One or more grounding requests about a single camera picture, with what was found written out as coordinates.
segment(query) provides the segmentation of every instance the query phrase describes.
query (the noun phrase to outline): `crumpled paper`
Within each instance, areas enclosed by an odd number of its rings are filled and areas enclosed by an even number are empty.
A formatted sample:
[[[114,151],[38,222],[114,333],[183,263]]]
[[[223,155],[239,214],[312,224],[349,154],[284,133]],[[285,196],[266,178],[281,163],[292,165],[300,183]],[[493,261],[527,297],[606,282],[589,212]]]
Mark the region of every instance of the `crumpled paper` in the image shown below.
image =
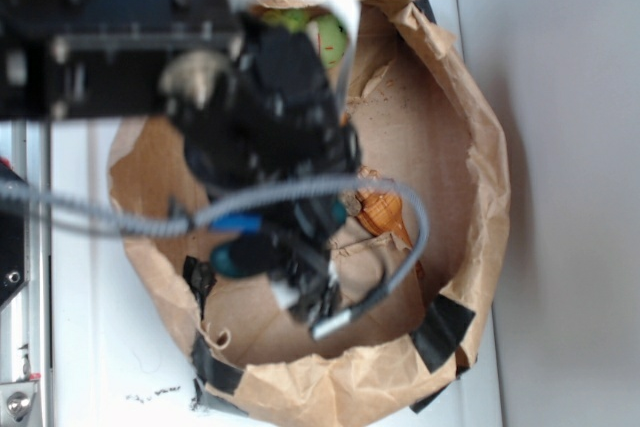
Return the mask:
[[[377,318],[385,325],[375,332],[371,324],[354,325],[340,333],[342,337],[320,345],[296,337],[299,326],[287,325],[282,320],[286,317],[277,316],[276,321],[283,322],[278,325],[279,336],[296,340],[286,351],[258,348],[273,342],[274,324],[269,324],[273,319],[258,312],[272,302],[264,279],[221,281],[200,322],[198,306],[181,278],[185,255],[206,259],[211,247],[223,239],[197,232],[183,239],[125,240],[129,259],[184,354],[191,355],[195,337],[202,334],[212,356],[246,364],[233,395],[211,385],[207,390],[253,418],[278,425],[367,425],[439,391],[454,380],[458,367],[473,365],[508,236],[510,186],[504,135],[453,48],[453,35],[429,23],[413,0],[361,1],[365,16],[384,21],[380,38],[391,37],[387,25],[401,37],[395,39],[392,57],[371,54],[387,61],[368,72],[363,66],[354,71],[365,72],[354,76],[348,107],[360,135],[363,163],[414,187],[432,223],[421,258],[425,277],[419,284],[408,279],[395,304],[390,300],[393,305],[378,307]],[[304,7],[299,0],[262,2],[264,7]],[[364,25],[361,32],[369,27]],[[363,49],[360,59],[369,55],[367,48],[377,48],[366,44],[358,46]],[[180,136],[164,119],[125,122],[110,165],[111,196],[118,208],[162,216],[169,196],[192,210],[206,202],[184,165]],[[404,212],[404,218],[410,234],[415,234],[411,212]],[[355,298],[381,268],[393,268],[406,246],[390,234],[370,239],[350,224],[352,230],[341,232],[332,247],[345,291],[351,289]],[[456,354],[429,372],[407,333],[438,292],[476,316]],[[232,314],[246,315],[252,308],[257,309],[251,322],[255,325],[246,332],[232,325]],[[393,325],[399,324],[398,319],[408,321],[398,327]],[[259,338],[249,331],[258,332]],[[344,343],[346,337],[352,347]],[[313,353],[324,348],[324,357]]]

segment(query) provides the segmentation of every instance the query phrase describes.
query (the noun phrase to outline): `black tape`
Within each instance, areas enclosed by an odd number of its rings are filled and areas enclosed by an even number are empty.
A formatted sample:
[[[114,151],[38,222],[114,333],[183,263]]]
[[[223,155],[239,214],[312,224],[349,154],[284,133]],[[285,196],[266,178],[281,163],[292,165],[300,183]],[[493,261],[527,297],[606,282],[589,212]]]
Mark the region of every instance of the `black tape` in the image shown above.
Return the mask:
[[[193,385],[196,389],[196,405],[201,405],[207,409],[214,409],[227,414],[239,415],[241,417],[249,417],[249,414],[244,410],[236,407],[228,400],[218,397],[207,392],[203,386],[201,386],[198,379],[193,379]]]
[[[438,370],[455,353],[475,315],[443,295],[431,303],[424,321],[411,333],[411,340],[429,372]]]
[[[420,9],[420,12],[422,12],[427,19],[429,19],[429,22],[437,24],[436,16],[433,13],[431,2],[429,2],[429,0],[416,0],[413,4]]]
[[[420,412],[422,412],[424,409],[426,409],[429,404],[431,404],[431,402],[433,402],[434,400],[436,400],[438,398],[438,396],[444,392],[444,389],[446,389],[447,387],[443,387],[442,389],[440,389],[438,392],[436,392],[435,394],[431,394],[429,397],[425,397],[422,400],[419,400],[418,402],[416,402],[415,404],[411,405],[409,408],[411,410],[413,410],[416,414],[419,414]]]
[[[209,346],[201,335],[198,335],[193,344],[191,358],[198,377],[203,382],[208,382],[220,392],[233,395],[242,380],[244,374],[242,369],[212,357]]]
[[[462,374],[464,374],[467,370],[469,370],[469,367],[461,367],[458,366],[457,370],[456,370],[456,380],[460,380],[460,376]],[[437,391],[435,394],[431,394],[428,397],[425,397],[422,400],[417,401],[415,404],[411,405],[409,408],[411,410],[413,410],[416,414],[419,414],[420,412],[422,412],[424,409],[426,409],[431,402],[433,402],[434,400],[436,400],[438,398],[438,396],[444,392],[444,390],[449,387],[449,385],[446,385],[445,387],[443,387],[442,389],[440,389],[439,391]]]

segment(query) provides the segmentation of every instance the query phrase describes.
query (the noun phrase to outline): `white surface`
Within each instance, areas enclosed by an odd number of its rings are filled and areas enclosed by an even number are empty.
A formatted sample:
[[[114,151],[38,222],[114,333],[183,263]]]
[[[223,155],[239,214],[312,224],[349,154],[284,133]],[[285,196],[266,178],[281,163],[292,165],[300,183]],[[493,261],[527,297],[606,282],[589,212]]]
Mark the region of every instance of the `white surface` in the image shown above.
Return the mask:
[[[455,0],[431,0],[441,24],[458,31]],[[57,125],[53,185],[106,202],[106,162],[117,122]],[[258,425],[218,412],[192,412],[192,367],[160,323],[119,240],[53,236],[56,425]],[[379,426],[499,427],[491,326],[480,362],[432,406]],[[156,395],[161,389],[180,390]]]
[[[459,5],[511,153],[494,310],[505,424],[638,425],[638,0]]]

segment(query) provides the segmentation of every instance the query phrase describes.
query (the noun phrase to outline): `black metal bracket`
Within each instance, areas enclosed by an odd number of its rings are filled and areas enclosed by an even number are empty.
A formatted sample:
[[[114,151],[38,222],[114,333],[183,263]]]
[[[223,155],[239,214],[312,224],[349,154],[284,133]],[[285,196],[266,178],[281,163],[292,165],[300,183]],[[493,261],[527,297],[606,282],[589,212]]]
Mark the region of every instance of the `black metal bracket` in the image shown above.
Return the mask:
[[[9,167],[0,163],[0,179],[24,183]],[[0,310],[27,282],[24,261],[25,215],[22,206],[0,211]]]

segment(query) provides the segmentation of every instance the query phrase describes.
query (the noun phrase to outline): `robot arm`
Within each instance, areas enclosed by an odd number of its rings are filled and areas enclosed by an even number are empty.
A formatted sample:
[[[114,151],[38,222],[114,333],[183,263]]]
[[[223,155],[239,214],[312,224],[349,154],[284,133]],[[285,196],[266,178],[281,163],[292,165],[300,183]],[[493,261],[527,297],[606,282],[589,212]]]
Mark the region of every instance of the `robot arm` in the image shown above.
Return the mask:
[[[0,120],[165,115],[212,200],[355,173],[357,137],[335,103],[304,33],[236,14],[227,0],[0,0]],[[297,291],[294,318],[330,316],[326,242],[345,220],[337,196],[248,214],[260,228],[215,250],[213,269],[267,272]]]

